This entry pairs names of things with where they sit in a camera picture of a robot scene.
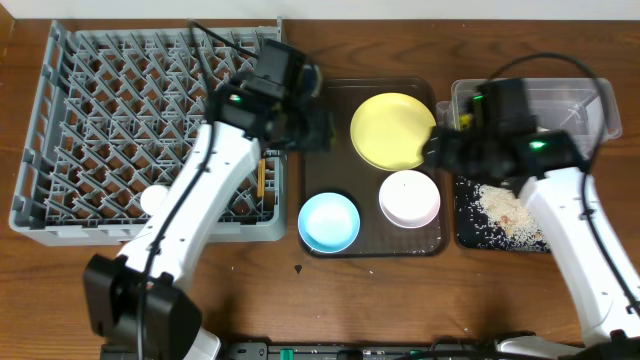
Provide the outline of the green yellow snack wrapper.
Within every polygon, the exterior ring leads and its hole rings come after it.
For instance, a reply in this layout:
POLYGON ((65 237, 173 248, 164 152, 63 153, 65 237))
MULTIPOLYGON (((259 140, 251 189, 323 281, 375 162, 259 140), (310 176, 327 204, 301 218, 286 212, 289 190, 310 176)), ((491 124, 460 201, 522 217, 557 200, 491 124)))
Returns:
POLYGON ((474 127, 474 115, 473 114, 460 114, 458 117, 460 130, 468 131, 474 127))

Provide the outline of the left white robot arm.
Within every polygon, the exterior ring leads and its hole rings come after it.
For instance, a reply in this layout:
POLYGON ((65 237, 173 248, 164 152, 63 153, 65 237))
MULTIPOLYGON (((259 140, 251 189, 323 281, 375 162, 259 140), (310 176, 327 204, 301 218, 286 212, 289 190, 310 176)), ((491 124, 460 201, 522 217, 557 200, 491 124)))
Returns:
POLYGON ((225 84, 209 92, 205 123, 186 164, 144 228, 114 258, 83 273, 95 334, 139 359, 213 359, 219 339, 202 327, 187 292, 213 228, 263 148, 326 150, 330 115, 320 81, 225 84))

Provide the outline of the black waste tray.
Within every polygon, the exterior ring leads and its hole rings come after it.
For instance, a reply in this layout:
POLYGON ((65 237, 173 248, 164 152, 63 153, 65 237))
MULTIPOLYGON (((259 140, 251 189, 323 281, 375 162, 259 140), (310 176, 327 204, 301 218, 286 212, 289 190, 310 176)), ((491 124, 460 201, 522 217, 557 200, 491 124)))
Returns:
POLYGON ((498 243, 498 231, 489 225, 487 216, 480 212, 476 204, 479 198, 476 193, 479 185, 481 184, 462 176, 457 176, 454 180, 456 238, 461 246, 515 252, 548 253, 550 251, 549 245, 545 251, 537 251, 536 249, 515 249, 509 245, 498 243))

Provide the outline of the white cup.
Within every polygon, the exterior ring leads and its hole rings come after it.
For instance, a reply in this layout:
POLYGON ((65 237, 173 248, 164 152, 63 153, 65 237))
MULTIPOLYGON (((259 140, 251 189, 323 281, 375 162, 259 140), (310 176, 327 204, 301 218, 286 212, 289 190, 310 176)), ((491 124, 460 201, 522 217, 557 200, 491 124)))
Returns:
POLYGON ((169 188, 164 185, 152 185, 147 187, 140 197, 142 210, 150 216, 154 215, 161 207, 168 192, 169 188))

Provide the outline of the black equipment rail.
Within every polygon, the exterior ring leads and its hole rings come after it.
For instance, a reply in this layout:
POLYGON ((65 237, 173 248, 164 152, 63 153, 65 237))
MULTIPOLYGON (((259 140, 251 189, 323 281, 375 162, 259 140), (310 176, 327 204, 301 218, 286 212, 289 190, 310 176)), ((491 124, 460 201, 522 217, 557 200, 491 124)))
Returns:
POLYGON ((265 342, 236 342, 223 345, 218 360, 281 360, 281 359, 396 359, 423 351, 488 350, 522 352, 531 356, 558 358, 574 355, 582 348, 554 343, 532 332, 497 341, 473 341, 455 337, 441 337, 426 346, 383 346, 382 344, 269 344, 265 342))

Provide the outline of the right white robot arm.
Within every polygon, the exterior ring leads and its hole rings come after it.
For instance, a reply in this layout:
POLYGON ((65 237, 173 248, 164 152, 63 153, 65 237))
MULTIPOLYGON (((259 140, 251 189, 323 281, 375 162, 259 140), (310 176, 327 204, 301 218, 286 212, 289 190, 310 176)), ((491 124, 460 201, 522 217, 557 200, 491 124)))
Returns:
POLYGON ((639 274, 599 201, 589 164, 563 131, 493 138, 436 127, 424 163, 508 184, 538 223, 570 291, 584 349, 578 359, 639 356, 639 274))

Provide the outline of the white bowl with crumbs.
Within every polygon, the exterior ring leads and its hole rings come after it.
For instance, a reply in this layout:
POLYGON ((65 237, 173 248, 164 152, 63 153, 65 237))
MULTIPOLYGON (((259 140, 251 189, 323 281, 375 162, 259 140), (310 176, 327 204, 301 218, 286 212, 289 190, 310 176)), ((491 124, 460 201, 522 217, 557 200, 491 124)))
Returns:
POLYGON ((405 229, 430 224, 440 210, 440 192, 426 174, 402 170, 389 175, 379 189, 378 202, 383 215, 405 229))

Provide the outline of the grey plastic dish rack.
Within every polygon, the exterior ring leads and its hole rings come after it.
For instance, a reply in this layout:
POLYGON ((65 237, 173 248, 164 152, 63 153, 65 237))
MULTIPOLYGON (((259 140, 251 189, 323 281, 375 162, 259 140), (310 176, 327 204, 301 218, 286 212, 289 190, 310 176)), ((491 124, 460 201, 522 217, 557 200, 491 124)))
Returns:
POLYGON ((48 246, 117 245, 147 222, 143 191, 170 185, 203 119, 205 82, 255 67, 281 24, 72 32, 53 22, 9 212, 13 231, 48 246))

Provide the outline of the wooden chopstick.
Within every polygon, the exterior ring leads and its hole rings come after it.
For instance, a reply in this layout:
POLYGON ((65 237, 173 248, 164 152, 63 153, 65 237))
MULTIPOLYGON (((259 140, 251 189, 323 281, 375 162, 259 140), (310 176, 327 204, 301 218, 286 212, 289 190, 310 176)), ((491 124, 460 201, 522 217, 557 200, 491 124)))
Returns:
POLYGON ((257 190, 258 198, 263 198, 266 186, 266 160, 260 159, 257 168, 257 190))

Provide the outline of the clear plastic waste bin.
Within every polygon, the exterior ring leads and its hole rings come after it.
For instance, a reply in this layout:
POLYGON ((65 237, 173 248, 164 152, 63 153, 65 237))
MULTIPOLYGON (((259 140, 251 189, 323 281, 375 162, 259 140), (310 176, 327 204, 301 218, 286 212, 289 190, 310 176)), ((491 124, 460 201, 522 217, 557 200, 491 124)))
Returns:
MULTIPOLYGON (((569 133, 585 158, 589 157, 603 122, 602 101, 587 78, 527 78, 529 106, 538 127, 569 133)), ((436 122, 458 129, 458 117, 475 94, 480 79, 457 80, 451 99, 436 105, 436 122)))

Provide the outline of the yellow round plate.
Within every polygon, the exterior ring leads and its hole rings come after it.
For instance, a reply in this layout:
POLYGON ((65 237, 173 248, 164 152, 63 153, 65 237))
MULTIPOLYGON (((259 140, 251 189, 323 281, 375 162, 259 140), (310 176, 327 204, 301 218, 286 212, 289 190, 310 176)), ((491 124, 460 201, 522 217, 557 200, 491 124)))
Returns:
POLYGON ((409 170, 424 162, 423 146, 436 126, 432 112, 418 99, 382 93, 354 112, 350 138, 358 155, 384 171, 409 170))

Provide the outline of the dark brown serving tray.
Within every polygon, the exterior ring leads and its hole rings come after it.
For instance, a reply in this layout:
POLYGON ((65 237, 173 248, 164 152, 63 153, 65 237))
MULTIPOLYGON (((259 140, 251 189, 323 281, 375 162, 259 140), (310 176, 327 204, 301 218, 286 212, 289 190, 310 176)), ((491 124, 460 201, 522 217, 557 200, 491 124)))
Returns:
POLYGON ((378 202, 379 188, 391 173, 367 164, 351 142, 349 127, 357 107, 375 95, 391 92, 409 95, 430 110, 435 108, 431 86, 417 77, 332 79, 324 85, 322 95, 334 115, 336 140, 329 152, 303 156, 304 198, 339 193, 353 201, 361 219, 354 242, 334 253, 334 258, 433 256, 446 248, 450 220, 444 174, 422 171, 438 190, 440 206, 434 220, 417 229, 402 229, 386 219, 378 202))

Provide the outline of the light blue bowl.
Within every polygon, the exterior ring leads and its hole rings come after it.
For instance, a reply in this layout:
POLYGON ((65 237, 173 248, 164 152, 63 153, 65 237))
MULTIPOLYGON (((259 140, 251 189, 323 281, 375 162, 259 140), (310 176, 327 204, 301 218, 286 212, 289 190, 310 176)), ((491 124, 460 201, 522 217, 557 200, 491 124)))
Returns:
POLYGON ((357 238, 361 219, 355 204, 346 196, 324 192, 309 198, 301 207, 297 228, 305 245, 322 254, 348 248, 357 238))

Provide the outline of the spilled rice pile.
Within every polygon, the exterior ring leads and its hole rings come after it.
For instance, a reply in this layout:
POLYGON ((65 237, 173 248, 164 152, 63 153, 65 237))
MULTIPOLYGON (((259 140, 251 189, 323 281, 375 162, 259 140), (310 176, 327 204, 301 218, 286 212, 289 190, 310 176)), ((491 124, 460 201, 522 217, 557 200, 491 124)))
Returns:
POLYGON ((515 249, 545 251, 548 245, 538 223, 507 189, 479 185, 476 204, 487 216, 489 225, 498 231, 498 243, 515 249))

